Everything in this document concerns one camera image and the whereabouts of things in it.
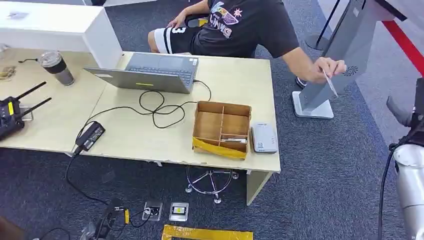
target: chrome chair leg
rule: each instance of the chrome chair leg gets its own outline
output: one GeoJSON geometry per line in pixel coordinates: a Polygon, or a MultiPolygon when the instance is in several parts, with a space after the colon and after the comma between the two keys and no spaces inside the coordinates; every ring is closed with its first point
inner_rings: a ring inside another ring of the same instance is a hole
{"type": "Polygon", "coordinates": [[[225,171],[225,170],[207,170],[203,175],[198,177],[196,180],[191,181],[191,179],[190,179],[190,166],[187,166],[186,177],[187,177],[187,181],[188,181],[188,186],[185,189],[185,191],[187,193],[191,193],[194,189],[196,192],[198,192],[200,194],[213,195],[213,201],[216,204],[220,204],[222,200],[220,198],[219,193],[224,191],[228,187],[228,185],[230,184],[232,179],[235,179],[235,180],[238,179],[239,174],[234,172],[232,169],[230,169],[228,171],[225,171]],[[217,185],[215,184],[213,174],[228,174],[228,179],[227,179],[227,181],[226,181],[226,183],[225,183],[225,185],[222,189],[217,189],[217,185]],[[197,188],[196,186],[194,186],[195,183],[199,182],[200,180],[205,178],[207,175],[209,175],[213,191],[203,191],[203,190],[197,188]]]}
{"type": "MultiPolygon", "coordinates": [[[[209,173],[210,182],[212,183],[213,191],[214,191],[214,192],[217,192],[217,187],[215,186],[214,177],[212,177],[212,174],[213,174],[213,173],[214,173],[213,171],[211,171],[211,172],[209,173]]],[[[214,195],[215,195],[215,198],[213,199],[213,201],[214,201],[216,204],[220,204],[220,203],[221,203],[220,195],[219,195],[218,193],[215,193],[214,195]]]]}

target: cardboard box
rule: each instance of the cardboard box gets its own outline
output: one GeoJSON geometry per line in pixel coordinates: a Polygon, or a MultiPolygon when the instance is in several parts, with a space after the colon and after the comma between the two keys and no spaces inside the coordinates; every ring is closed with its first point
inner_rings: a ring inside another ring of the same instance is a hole
{"type": "Polygon", "coordinates": [[[251,112],[252,108],[247,105],[199,101],[193,150],[244,160],[248,152],[251,112]]]}

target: laptop keyboard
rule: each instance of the laptop keyboard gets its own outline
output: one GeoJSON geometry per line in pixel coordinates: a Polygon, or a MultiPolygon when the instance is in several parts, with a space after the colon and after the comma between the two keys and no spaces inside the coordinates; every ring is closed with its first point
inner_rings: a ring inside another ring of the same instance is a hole
{"type": "Polygon", "coordinates": [[[152,74],[169,74],[169,75],[177,75],[182,80],[182,83],[185,86],[190,86],[192,82],[193,72],[189,70],[163,70],[155,67],[133,67],[129,69],[133,72],[141,72],[141,73],[152,73],[152,74]]]}

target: sneaker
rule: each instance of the sneaker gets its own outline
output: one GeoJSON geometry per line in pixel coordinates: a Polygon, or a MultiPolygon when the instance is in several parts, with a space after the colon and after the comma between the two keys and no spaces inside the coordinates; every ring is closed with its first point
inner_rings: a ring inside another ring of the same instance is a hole
{"type": "Polygon", "coordinates": [[[307,81],[301,80],[300,78],[296,77],[296,83],[301,87],[302,89],[306,87],[307,81]]]}

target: number 3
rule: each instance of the number 3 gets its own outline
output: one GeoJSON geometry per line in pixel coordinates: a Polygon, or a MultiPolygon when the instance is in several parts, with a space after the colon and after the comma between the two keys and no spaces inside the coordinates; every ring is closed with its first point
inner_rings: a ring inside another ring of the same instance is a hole
{"type": "Polygon", "coordinates": [[[186,31],[186,27],[173,28],[173,34],[183,34],[186,31]]]}

